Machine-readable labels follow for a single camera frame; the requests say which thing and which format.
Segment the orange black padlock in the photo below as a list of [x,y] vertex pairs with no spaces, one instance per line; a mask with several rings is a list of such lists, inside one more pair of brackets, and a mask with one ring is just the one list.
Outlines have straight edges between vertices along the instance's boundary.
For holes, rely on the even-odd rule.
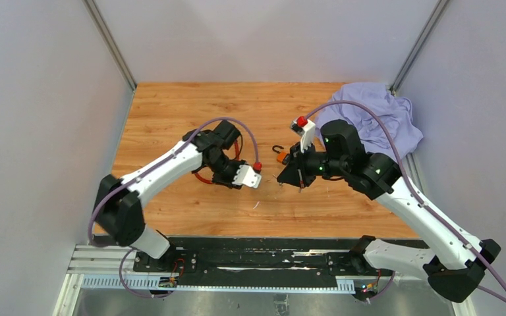
[[281,163],[282,165],[287,165],[290,161],[290,154],[285,151],[285,148],[280,145],[274,145],[272,147],[272,151],[274,151],[277,154],[277,162]]

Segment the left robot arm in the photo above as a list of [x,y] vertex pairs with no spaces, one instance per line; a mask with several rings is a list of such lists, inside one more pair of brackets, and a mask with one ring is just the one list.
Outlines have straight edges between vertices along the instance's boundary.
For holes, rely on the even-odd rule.
[[234,124],[235,120],[222,118],[213,130],[199,127],[145,167],[120,178],[105,176],[99,184],[90,223],[102,227],[114,244],[149,255],[158,271],[170,271],[175,265],[175,247],[145,223],[143,208],[168,185],[204,167],[212,171],[214,184],[257,188],[261,176],[254,167],[225,154],[240,136]]

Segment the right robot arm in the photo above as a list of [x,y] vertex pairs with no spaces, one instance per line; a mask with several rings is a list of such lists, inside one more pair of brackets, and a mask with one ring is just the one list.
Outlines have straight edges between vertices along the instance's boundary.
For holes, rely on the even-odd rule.
[[[424,248],[392,244],[363,236],[344,255],[332,255],[334,271],[341,267],[365,275],[371,270],[389,270],[425,280],[445,299],[461,303],[480,285],[501,250],[491,239],[480,240],[459,227],[417,192],[411,179],[403,177],[399,165],[383,153],[368,153],[353,125],[332,120],[321,128],[299,117],[291,125],[300,140],[277,177],[282,184],[304,189],[317,178],[344,180],[401,218],[425,242]],[[317,151],[314,135],[320,132],[325,149]]]

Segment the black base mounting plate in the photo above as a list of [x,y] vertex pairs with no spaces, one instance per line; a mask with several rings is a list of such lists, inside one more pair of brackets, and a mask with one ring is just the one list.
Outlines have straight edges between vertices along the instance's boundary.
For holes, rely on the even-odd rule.
[[388,270],[351,263],[351,238],[174,237],[161,259],[137,252],[132,270],[189,286],[331,288],[337,277],[385,282]]

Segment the aluminium frame rail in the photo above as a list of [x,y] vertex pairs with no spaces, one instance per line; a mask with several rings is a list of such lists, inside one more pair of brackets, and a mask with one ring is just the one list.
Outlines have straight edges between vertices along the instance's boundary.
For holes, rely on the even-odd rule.
[[374,298],[395,277],[443,290],[455,270],[417,240],[177,238],[159,258],[109,246],[76,246],[68,273],[88,288],[154,295],[173,291],[347,294]]

